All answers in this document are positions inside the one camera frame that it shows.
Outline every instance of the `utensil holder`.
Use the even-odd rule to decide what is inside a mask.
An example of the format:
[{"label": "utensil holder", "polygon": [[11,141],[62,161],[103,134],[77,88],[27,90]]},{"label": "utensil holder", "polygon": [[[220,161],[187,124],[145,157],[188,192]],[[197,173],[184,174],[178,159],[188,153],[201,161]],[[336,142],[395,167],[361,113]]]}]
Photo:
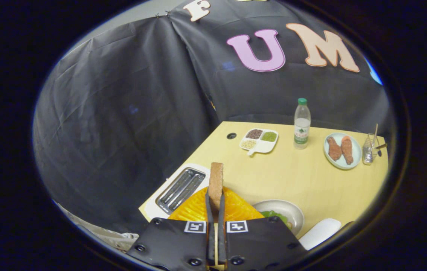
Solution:
[{"label": "utensil holder", "polygon": [[363,145],[363,163],[367,165],[372,164],[377,156],[377,149],[375,148],[379,146],[379,140],[377,140],[377,145],[375,144],[374,146],[372,145],[373,140],[374,134],[369,133]]}]

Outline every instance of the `light wood tabletop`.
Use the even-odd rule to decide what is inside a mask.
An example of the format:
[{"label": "light wood tabletop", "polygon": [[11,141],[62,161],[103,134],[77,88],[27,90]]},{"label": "light wood tabletop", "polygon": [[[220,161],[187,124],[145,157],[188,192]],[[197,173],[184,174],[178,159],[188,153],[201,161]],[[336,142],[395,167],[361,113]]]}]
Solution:
[{"label": "light wood tabletop", "polygon": [[[255,153],[252,157],[239,147],[242,138],[253,128],[271,129],[279,138],[270,153]],[[234,139],[227,135],[236,133]],[[222,122],[215,131],[184,162],[210,168],[212,162],[224,163],[224,186],[250,204],[266,199],[283,199],[297,205],[305,223],[297,235],[302,237],[316,223],[334,218],[344,226],[355,221],[375,199],[388,171],[386,149],[374,163],[362,161],[350,170],[333,166],[324,155],[324,140],[333,132],[350,135],[362,147],[367,134],[311,127],[308,145],[295,149],[293,125],[254,122]],[[378,137],[379,144],[384,138]],[[144,212],[145,204],[139,207]]]}]

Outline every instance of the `chopstick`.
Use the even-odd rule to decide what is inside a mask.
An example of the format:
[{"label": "chopstick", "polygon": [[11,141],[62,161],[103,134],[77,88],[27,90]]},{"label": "chopstick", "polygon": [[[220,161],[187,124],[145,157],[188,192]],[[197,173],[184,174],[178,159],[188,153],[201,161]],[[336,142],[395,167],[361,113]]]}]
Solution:
[{"label": "chopstick", "polygon": [[374,132],[374,138],[372,139],[371,147],[374,148],[374,143],[376,142],[376,136],[377,136],[377,123],[376,123],[376,131]]}]

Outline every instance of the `letter u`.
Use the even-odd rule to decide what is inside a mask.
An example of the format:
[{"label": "letter u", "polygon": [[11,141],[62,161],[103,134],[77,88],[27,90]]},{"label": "letter u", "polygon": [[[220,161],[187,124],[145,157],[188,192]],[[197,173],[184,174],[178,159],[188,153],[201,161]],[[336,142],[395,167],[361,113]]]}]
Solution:
[{"label": "letter u", "polygon": [[280,69],[285,64],[285,55],[281,45],[275,37],[277,31],[274,29],[263,29],[255,32],[254,35],[262,38],[267,44],[272,55],[270,60],[258,60],[257,57],[255,57],[248,43],[250,39],[248,35],[239,35],[229,38],[227,44],[234,48],[242,64],[251,70],[256,72],[271,72]]}]

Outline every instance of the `white bowl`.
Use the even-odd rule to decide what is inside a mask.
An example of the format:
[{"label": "white bowl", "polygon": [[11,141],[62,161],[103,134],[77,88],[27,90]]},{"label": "white bowl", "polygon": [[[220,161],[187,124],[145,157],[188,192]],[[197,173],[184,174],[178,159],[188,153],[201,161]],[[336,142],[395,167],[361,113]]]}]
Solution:
[{"label": "white bowl", "polygon": [[[333,139],[336,141],[336,143],[339,146],[341,146],[341,140],[345,136],[350,137],[351,138],[351,142],[352,142],[352,157],[353,157],[354,161],[350,165],[348,165],[346,163],[346,158],[344,158],[343,155],[341,155],[341,157],[337,161],[334,161],[329,156],[329,143],[327,142],[327,139],[329,137],[333,137]],[[341,168],[341,169],[346,169],[347,170],[347,169],[354,168],[355,166],[358,165],[359,161],[361,160],[361,147],[359,146],[359,144],[356,141],[356,139],[354,139],[350,135],[344,134],[343,132],[334,132],[332,134],[329,134],[326,137],[326,139],[324,140],[324,154],[326,155],[327,160],[329,160],[329,162],[331,162],[331,164],[333,164],[337,168]]]},{"label": "white bowl", "polygon": [[274,211],[287,217],[287,221],[292,223],[291,231],[294,235],[298,234],[303,227],[303,213],[295,204],[283,201],[282,199],[268,199],[257,202],[253,207],[259,212]]}]

